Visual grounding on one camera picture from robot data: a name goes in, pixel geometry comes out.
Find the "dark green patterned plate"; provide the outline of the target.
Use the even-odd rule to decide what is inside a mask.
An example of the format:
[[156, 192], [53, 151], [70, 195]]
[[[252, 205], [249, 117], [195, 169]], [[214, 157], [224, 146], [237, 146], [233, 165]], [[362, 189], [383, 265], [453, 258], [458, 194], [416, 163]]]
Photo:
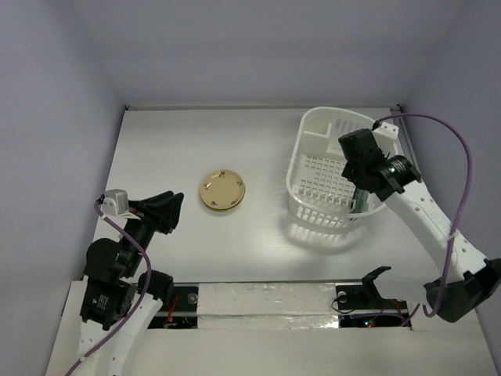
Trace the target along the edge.
[[367, 190], [355, 188], [352, 204], [351, 204], [351, 213], [360, 214], [370, 210], [370, 202], [369, 202], [370, 193]]

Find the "beige plate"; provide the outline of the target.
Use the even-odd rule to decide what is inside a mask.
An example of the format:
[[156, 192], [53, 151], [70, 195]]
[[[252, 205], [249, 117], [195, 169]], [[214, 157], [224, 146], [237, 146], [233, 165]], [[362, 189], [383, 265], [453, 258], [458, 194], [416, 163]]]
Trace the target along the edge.
[[209, 173], [200, 185], [200, 199], [213, 211], [235, 208], [244, 198], [246, 185], [236, 172], [222, 169]]

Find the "lime green plate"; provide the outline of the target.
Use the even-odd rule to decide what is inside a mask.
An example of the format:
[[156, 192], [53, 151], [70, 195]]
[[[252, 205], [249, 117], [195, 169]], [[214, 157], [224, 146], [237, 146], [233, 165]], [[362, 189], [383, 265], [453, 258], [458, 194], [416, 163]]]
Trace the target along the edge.
[[210, 211], [217, 213], [226, 213], [236, 210], [243, 202], [243, 198], [233, 200], [233, 201], [211, 201], [210, 203], [205, 203], [205, 207]]

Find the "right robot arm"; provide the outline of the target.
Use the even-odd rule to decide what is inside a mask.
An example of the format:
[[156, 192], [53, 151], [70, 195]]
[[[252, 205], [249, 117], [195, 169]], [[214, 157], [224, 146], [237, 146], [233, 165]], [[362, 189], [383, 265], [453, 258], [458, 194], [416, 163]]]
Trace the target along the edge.
[[402, 155], [384, 154], [368, 128], [338, 141], [346, 160], [343, 177], [386, 204], [442, 268], [440, 278], [424, 285], [428, 306], [455, 323], [490, 298], [500, 285], [500, 260], [487, 258], [452, 230], [412, 162]]

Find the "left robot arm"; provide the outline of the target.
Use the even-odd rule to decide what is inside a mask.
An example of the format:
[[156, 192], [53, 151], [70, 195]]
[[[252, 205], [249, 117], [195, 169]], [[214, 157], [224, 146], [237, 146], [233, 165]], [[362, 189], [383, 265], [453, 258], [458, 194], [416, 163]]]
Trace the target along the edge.
[[67, 374], [126, 375], [153, 317], [176, 307], [172, 276], [153, 269], [146, 249], [155, 234], [177, 227], [183, 199], [166, 191], [134, 201], [115, 189], [95, 201], [97, 215], [119, 238], [99, 238], [86, 251], [78, 358]]

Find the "white plastic dish rack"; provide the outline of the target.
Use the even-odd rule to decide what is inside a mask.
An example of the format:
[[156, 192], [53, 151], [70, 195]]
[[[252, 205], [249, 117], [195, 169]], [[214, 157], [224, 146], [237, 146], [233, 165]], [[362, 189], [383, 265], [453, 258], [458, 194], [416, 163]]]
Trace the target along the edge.
[[341, 176], [345, 158], [338, 139], [350, 132], [371, 129], [375, 119], [336, 107], [315, 107], [300, 122], [287, 172], [290, 212], [321, 230], [344, 230], [382, 211], [386, 204], [373, 193], [370, 210], [351, 213], [355, 185]]

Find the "white foam block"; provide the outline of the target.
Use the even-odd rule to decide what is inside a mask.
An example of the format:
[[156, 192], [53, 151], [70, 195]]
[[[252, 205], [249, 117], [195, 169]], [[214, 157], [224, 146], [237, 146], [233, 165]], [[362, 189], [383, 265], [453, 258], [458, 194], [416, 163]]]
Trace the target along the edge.
[[202, 330], [337, 329], [332, 283], [220, 283], [199, 286]]

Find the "aluminium rail right edge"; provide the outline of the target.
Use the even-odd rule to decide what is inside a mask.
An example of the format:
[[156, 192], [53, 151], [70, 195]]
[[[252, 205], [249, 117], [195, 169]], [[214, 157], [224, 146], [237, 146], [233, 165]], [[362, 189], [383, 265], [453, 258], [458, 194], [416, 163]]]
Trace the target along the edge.
[[396, 125], [399, 129], [398, 131], [398, 139], [400, 142], [400, 149], [403, 154], [411, 160], [412, 163], [416, 162], [415, 155], [413, 153], [412, 144], [409, 138], [409, 133], [407, 132], [407, 128], [405, 126], [405, 119], [403, 117], [395, 117], [391, 119], [391, 122]]

